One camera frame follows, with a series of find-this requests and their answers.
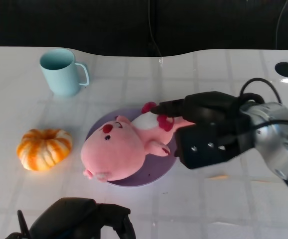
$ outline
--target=pink plush toy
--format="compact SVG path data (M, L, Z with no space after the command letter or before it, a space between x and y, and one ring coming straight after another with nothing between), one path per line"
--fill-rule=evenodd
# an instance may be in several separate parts
M101 182L120 180L136 173L147 154L170 155L167 144L173 133L192 123L182 117L154 115L150 109L155 106L154 102L146 103L134 121L118 116L96 130L82 147L84 175Z

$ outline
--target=pumpkin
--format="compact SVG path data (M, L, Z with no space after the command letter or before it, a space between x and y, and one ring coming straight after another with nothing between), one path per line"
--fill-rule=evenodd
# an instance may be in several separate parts
M71 135L62 129L31 129L23 137L16 153L25 169L48 170L65 159L72 149Z

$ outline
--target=tile pattern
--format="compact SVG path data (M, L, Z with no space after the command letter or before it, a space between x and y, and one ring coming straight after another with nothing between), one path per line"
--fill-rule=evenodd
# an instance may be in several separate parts
M79 158L89 128L120 107L195 92L237 95L252 77L272 81L288 106L288 84L274 70L277 62L288 61L288 51L207 50L163 59L75 51L77 60L88 64L92 82L75 97L59 99L50 94L38 68L38 58L47 50L0 48L4 69L0 70L0 238L18 231L17 209L23 210L31 225L61 197L87 197L129 207L140 239L288 238L288 188L255 150L194 171L177 162L163 178L138 188L88 181ZM9 64L10 56L17 62L14 66ZM261 83L253 83L248 90L274 100ZM72 154L49 172L24 171L14 153L22 133L34 127L62 127L73 134ZM218 175L228 177L212 179ZM104 228L102 238L117 236Z

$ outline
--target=mug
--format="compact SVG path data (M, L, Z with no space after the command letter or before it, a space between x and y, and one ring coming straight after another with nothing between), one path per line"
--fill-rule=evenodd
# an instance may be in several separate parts
M86 83L80 83L77 65L84 69ZM68 49L54 49L45 53L40 58L40 67L55 95L73 96L79 92L80 86L90 84L85 64L75 62L73 52Z

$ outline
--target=purple plate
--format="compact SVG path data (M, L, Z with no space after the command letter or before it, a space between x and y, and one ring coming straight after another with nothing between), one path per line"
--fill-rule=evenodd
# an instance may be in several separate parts
M90 137L90 135L103 124L115 120L116 116L125 116L129 120L133 121L139 115L141 115L140 109L120 109L117 111L113 111L99 119L92 126L85 140L87 140L88 137ZM170 156L159 157L148 154L145 158L142 168L140 168L139 171L137 171L135 174L122 180L109 181L109 183L122 187L137 187L156 181L165 173L167 173L176 161L176 157L172 156L176 150L176 143L174 137L167 146L169 147L171 152Z

